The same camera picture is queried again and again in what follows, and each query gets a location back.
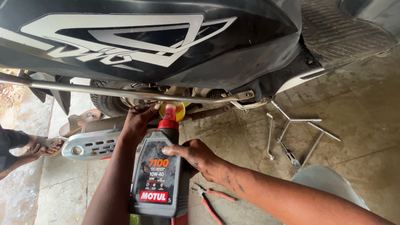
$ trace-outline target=motul logo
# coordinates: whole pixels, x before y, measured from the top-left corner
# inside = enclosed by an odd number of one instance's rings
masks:
[[[141,191],[139,200],[167,202],[167,192]]]

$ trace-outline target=black tire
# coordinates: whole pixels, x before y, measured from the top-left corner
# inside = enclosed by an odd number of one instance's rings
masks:
[[[124,87],[126,83],[117,81],[90,80],[90,85],[120,89]],[[94,106],[96,106],[96,108],[104,115],[109,117],[119,117],[128,114],[129,107],[125,105],[119,97],[102,94],[90,94],[90,98],[92,99]]]

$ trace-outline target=pants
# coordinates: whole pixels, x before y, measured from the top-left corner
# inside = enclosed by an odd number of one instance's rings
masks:
[[[10,168],[18,159],[10,149],[22,148],[29,142],[29,136],[22,131],[3,129],[0,125],[0,173]]]
[[[309,166],[300,170],[292,181],[337,195],[369,210],[350,183],[331,168],[317,165]]]

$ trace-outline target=oil bottle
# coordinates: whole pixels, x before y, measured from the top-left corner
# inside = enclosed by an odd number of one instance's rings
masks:
[[[166,105],[158,130],[140,150],[129,207],[132,214],[176,218],[188,210],[190,164],[161,151],[179,142],[175,110],[175,105]]]

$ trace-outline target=red-handled pliers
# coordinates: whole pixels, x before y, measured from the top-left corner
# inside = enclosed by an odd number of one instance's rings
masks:
[[[207,191],[205,191],[204,189],[202,189],[199,185],[197,185],[197,184],[195,184],[195,183],[193,183],[193,186],[194,186],[195,188],[197,188],[197,190],[194,190],[194,189],[192,189],[192,188],[189,188],[189,189],[192,190],[195,194],[198,194],[198,195],[200,196],[200,198],[201,198],[201,203],[204,204],[204,205],[206,206],[208,212],[212,215],[212,217],[214,217],[214,219],[215,219],[220,225],[223,225],[222,222],[221,222],[221,220],[220,220],[220,218],[214,213],[214,211],[213,211],[212,208],[210,207],[210,204],[209,204],[208,200],[207,200],[206,198],[204,198],[203,194],[205,193],[205,194],[211,194],[211,195],[219,195],[219,196],[222,196],[222,197],[224,197],[224,198],[226,198],[226,199],[229,199],[229,200],[231,200],[231,201],[235,201],[235,199],[232,198],[232,197],[230,197],[230,196],[228,196],[228,195],[226,195],[226,194],[224,194],[224,193],[222,193],[222,192],[219,192],[219,191],[213,191],[213,190],[211,190],[211,189],[207,189]]]

